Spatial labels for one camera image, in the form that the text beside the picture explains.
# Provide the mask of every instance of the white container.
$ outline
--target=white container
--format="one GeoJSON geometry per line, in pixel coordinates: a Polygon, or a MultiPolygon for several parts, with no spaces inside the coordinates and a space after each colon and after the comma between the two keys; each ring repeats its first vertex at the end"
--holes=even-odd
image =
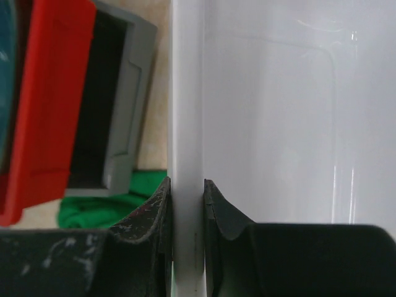
{"type": "MultiPolygon", "coordinates": [[[[202,258],[201,177],[257,222],[396,238],[395,15],[394,0],[173,1],[177,261],[202,258]]],[[[200,274],[188,265],[176,281],[200,274]]]]}

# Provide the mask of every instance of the scratched black surface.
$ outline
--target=scratched black surface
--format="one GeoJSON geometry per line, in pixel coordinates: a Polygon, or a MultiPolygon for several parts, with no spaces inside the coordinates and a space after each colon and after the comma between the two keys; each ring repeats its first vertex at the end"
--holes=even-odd
{"type": "Polygon", "coordinates": [[[110,229],[0,231],[0,296],[170,296],[170,179],[110,229]]]}
{"type": "Polygon", "coordinates": [[[396,296],[396,244],[364,225],[254,223],[205,181],[208,297],[396,296]]]}

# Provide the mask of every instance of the blue object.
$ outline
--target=blue object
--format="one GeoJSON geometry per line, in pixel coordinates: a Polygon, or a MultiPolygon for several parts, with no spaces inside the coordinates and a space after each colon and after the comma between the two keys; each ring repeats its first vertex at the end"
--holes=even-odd
{"type": "Polygon", "coordinates": [[[14,0],[0,0],[0,168],[6,159],[17,64],[17,13],[14,0]]]}

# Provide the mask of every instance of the gray bin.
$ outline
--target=gray bin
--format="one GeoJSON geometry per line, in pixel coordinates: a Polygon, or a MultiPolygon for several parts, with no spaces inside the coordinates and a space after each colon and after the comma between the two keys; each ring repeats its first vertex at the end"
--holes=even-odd
{"type": "Polygon", "coordinates": [[[97,18],[65,196],[128,192],[153,59],[156,26],[94,2],[97,18]]]}

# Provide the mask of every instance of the green fabric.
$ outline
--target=green fabric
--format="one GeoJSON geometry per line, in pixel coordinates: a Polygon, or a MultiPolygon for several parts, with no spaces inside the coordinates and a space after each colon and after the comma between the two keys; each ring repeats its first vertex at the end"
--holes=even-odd
{"type": "Polygon", "coordinates": [[[113,197],[65,197],[58,213],[60,228],[108,228],[142,205],[157,189],[166,171],[135,171],[129,194],[113,197]]]}

